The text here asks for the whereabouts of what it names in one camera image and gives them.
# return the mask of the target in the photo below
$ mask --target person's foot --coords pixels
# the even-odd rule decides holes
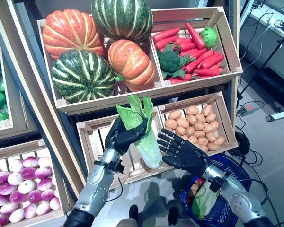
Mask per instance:
[[[136,221],[138,221],[139,211],[137,205],[134,204],[130,207],[128,218],[135,219]]]

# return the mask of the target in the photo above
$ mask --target potato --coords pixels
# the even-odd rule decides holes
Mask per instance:
[[[212,127],[210,124],[205,123],[204,126],[205,126],[205,128],[203,129],[203,131],[204,131],[205,133],[210,133],[210,132],[212,132],[213,127]]]
[[[201,113],[197,113],[195,115],[195,117],[197,119],[197,122],[201,122],[201,123],[205,123],[206,122],[206,119],[205,119],[204,115],[201,114]]]
[[[215,132],[219,128],[219,122],[217,121],[211,122],[210,125],[213,127],[212,132]]]
[[[226,138],[224,136],[218,136],[214,143],[219,146],[225,143],[225,141],[226,141]]]
[[[186,109],[185,113],[186,115],[196,115],[197,113],[199,113],[199,109],[195,106],[190,106]]]
[[[179,117],[181,117],[182,113],[180,110],[176,110],[176,111],[173,111],[169,114],[169,119],[173,119],[173,120],[176,120],[178,119]]]
[[[188,127],[186,129],[186,135],[187,136],[193,136],[194,132],[195,132],[195,129],[193,127]]]
[[[197,123],[197,119],[194,115],[188,115],[187,120],[190,123],[190,125],[194,125]]]
[[[206,146],[208,144],[208,139],[200,137],[200,138],[198,138],[197,143],[200,144],[200,145],[205,145]]]
[[[217,149],[219,149],[219,146],[214,144],[214,143],[207,144],[207,147],[208,147],[209,150],[217,150]]]
[[[182,126],[176,127],[176,134],[180,136],[184,136],[186,134],[186,129]]]
[[[189,127],[189,121],[186,120],[183,117],[180,117],[180,118],[177,119],[177,124],[178,124],[178,126],[182,126],[184,128],[188,128]]]
[[[209,141],[210,143],[213,143],[213,142],[216,141],[216,137],[214,136],[214,134],[213,134],[212,132],[207,133],[207,134],[205,135],[205,137],[208,139],[208,141]]]
[[[204,117],[207,117],[212,113],[212,107],[210,105],[207,105],[201,110],[201,113],[204,115]]]
[[[166,127],[169,127],[171,129],[176,129],[176,127],[178,127],[178,123],[173,119],[166,120],[164,124]]]
[[[208,115],[207,117],[206,117],[206,122],[207,123],[211,123],[211,122],[213,122],[215,119],[216,119],[216,114],[215,113],[211,113],[210,115]]]
[[[205,132],[204,131],[200,131],[200,130],[196,130],[194,132],[194,136],[196,136],[197,138],[204,137],[205,136]]]
[[[190,136],[190,137],[188,137],[188,140],[192,143],[197,143],[197,137],[196,136]]]
[[[205,129],[205,125],[201,122],[197,122],[195,125],[194,125],[194,129],[195,130],[204,130]]]

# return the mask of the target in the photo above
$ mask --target squash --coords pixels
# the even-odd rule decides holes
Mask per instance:
[[[93,18],[75,9],[54,11],[46,17],[42,31],[45,48],[55,60],[64,51],[88,50],[104,56],[104,37]]]
[[[108,61],[131,91],[151,89],[155,84],[155,69],[146,53],[134,42],[121,39],[108,49]]]
[[[103,98],[114,91],[114,69],[86,50],[63,52],[53,64],[52,76],[55,88],[70,103]]]
[[[91,14],[105,36],[140,43],[148,38],[153,24],[145,0],[92,0]]]

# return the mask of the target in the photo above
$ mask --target floor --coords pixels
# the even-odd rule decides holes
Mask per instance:
[[[252,67],[245,70],[239,90],[245,86],[245,81],[249,81],[254,71],[255,69]],[[252,83],[243,96],[240,104],[253,100],[265,103],[264,108],[251,115],[242,117],[246,122],[243,130],[250,141],[250,147],[263,156],[263,164],[255,167],[255,169],[263,182],[268,186],[269,196],[282,222],[284,221],[284,119],[275,122],[267,122],[265,120],[267,115],[277,112],[280,105],[267,91],[256,83]],[[239,127],[243,125],[240,119],[237,119],[237,125]],[[253,158],[253,154],[247,155],[247,160],[252,161]],[[249,166],[244,167],[250,177],[257,178]],[[187,181],[189,181],[189,175],[185,171],[170,170],[130,185],[124,185],[124,192],[121,198],[107,203],[95,219],[93,226],[116,226],[120,220],[128,217],[128,209],[132,204],[137,204],[141,212],[140,227],[167,225],[169,207],[176,205],[181,209],[181,204],[175,197],[179,194],[179,189],[185,188]],[[263,188],[258,183],[252,184],[250,192],[260,200],[264,197]],[[110,197],[114,198],[119,193],[120,188],[117,188],[111,193]],[[264,204],[263,209],[271,221],[277,224],[268,202]],[[64,223],[65,218],[65,216],[57,218],[35,225],[35,227],[58,227]],[[236,227],[242,226],[238,221]]]

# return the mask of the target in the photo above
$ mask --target wooden crate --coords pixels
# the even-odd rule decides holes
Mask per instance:
[[[103,154],[105,138],[110,130],[110,125],[114,119],[118,118],[118,116],[119,115],[117,114],[77,123],[84,157],[89,171],[92,169],[94,161],[98,160],[98,156]],[[160,113],[158,109],[154,107],[152,129],[155,135],[158,134],[162,127]],[[119,178],[124,184],[132,183],[172,169],[172,167],[165,163],[158,169],[149,169],[144,164],[139,151],[133,144],[130,145],[129,150],[121,157],[121,159],[125,169],[123,174],[119,174]],[[115,175],[110,189],[118,186],[118,176]]]
[[[1,122],[0,140],[36,131],[36,125],[24,104],[22,95],[14,83],[0,48],[2,77],[9,110],[9,120]]]
[[[202,108],[204,108],[206,105],[210,105],[212,107],[213,113],[216,114],[215,121],[219,122],[219,128],[214,134],[215,136],[222,135],[226,138],[226,142],[221,145],[217,151],[209,151],[207,152],[208,155],[215,155],[238,147],[238,143],[233,131],[233,127],[231,125],[230,118],[228,116],[222,92],[158,106],[162,118],[162,123],[164,124],[164,122],[168,118],[169,113],[175,110],[181,110],[182,116],[186,117],[185,110],[192,105],[197,106],[199,108],[199,111],[201,111]]]
[[[226,59],[224,60],[226,62],[226,74],[175,85],[172,85],[170,80],[165,80],[165,87],[170,86],[174,91],[181,92],[183,89],[187,88],[196,89],[200,84],[211,86],[226,83],[243,72],[223,7],[155,9],[152,12],[154,16],[154,26],[152,28],[150,42],[154,52],[156,52],[156,50],[152,37],[160,31],[181,28],[178,33],[180,37],[191,37],[185,27],[185,22],[188,21],[199,33],[206,27],[212,27],[218,34],[216,50],[224,54]],[[155,54],[155,60],[161,74],[157,54]]]
[[[35,157],[50,157],[50,152],[47,149],[43,140],[35,140],[32,142],[22,143],[14,145],[11,147],[1,148],[0,149],[0,169],[2,171],[9,171],[9,167],[13,165],[13,160],[15,159],[25,159],[29,156]],[[52,210],[45,215],[37,215],[34,218],[24,219],[18,223],[9,223],[6,227],[28,227],[34,226],[38,223],[45,222],[57,217],[61,217],[65,212],[71,210],[74,202],[69,197],[68,191],[64,180],[61,178],[59,171],[57,171],[55,165],[53,167],[53,176],[52,178],[56,179],[57,185],[56,189],[59,192],[59,202],[61,209]],[[28,206],[29,202],[22,203],[22,207]]]

